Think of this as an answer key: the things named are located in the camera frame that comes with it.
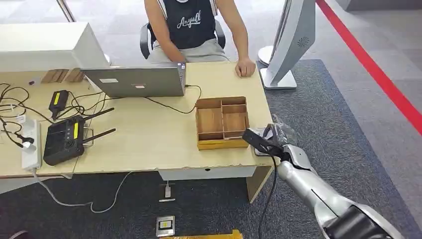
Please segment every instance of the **wooden box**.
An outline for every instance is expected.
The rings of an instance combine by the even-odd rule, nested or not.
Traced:
[[[246,97],[199,99],[195,106],[199,150],[248,146],[242,139],[249,128]]]

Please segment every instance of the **laptop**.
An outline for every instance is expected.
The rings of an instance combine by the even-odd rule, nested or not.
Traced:
[[[81,69],[109,97],[161,97],[185,94],[186,64]]]

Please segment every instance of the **wooden desk surface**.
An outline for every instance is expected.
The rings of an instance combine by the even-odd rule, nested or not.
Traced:
[[[203,98],[246,96],[251,127],[272,122],[259,73],[241,79],[234,63],[189,63],[187,84],[199,85]],[[184,97],[154,98],[189,111],[199,96],[187,88]],[[143,98],[107,101],[113,112],[93,119],[95,133],[117,131],[96,139],[79,158],[74,173],[155,171],[162,169],[272,165],[256,157],[251,148],[198,151],[195,113],[184,115]]]
[[[26,106],[34,108],[40,113],[46,115],[47,117],[51,116],[51,112],[48,110],[48,105],[50,103],[51,97],[54,91],[58,90],[68,90],[71,91],[75,96],[92,94],[94,91],[89,89],[88,82],[81,83],[49,83],[49,84],[40,84],[30,86],[28,84],[29,80],[34,79],[34,77],[42,77],[45,75],[45,72],[1,72],[0,73],[0,83],[9,83],[12,87],[20,86],[29,91],[30,98],[24,103]],[[4,86],[0,86],[0,92],[4,89]],[[20,100],[23,100],[26,96],[26,93],[23,90],[12,90],[7,93],[6,97],[13,97]],[[83,106],[92,106],[99,100],[99,95],[83,97],[78,99],[78,102]],[[2,104],[7,103],[17,103],[13,100],[3,100]],[[1,112],[2,116],[14,116],[17,112],[22,112],[22,108],[16,108],[15,113],[11,112]],[[44,120],[42,117],[38,116],[36,113],[27,110],[28,115],[33,119]],[[66,116],[71,116],[74,114],[73,111],[69,112]],[[4,119],[7,121],[16,121],[15,119]],[[44,149],[45,139],[47,128],[50,125],[47,121],[41,122],[41,141],[42,149]],[[17,126],[9,124],[7,129],[13,131],[18,129]],[[43,162],[42,167],[37,171],[38,175],[60,175],[60,174],[69,174],[73,172],[75,168],[76,159],[58,164],[57,166],[49,166]],[[3,133],[0,138],[0,178],[7,177],[28,177],[32,176],[30,173],[22,170],[21,168],[21,150],[14,145],[8,137]]]

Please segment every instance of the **man's hand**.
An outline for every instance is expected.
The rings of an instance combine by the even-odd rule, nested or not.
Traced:
[[[236,73],[239,77],[249,77],[255,72],[255,68],[255,63],[246,57],[237,62]]]

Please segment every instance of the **red stripe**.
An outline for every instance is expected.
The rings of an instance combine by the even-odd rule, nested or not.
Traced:
[[[331,22],[331,25],[338,32],[340,37],[343,38],[343,41],[347,44],[356,58],[360,61],[360,63],[362,63],[363,67],[365,67],[390,100],[422,135],[422,115],[420,112],[410,103],[403,93],[400,92],[396,85],[394,85],[384,71],[377,65],[377,63],[375,63],[365,49],[363,49],[352,33],[347,29],[343,22],[341,22],[340,18],[338,18],[334,11],[328,6],[325,0],[316,0],[316,3],[319,5],[322,12]]]

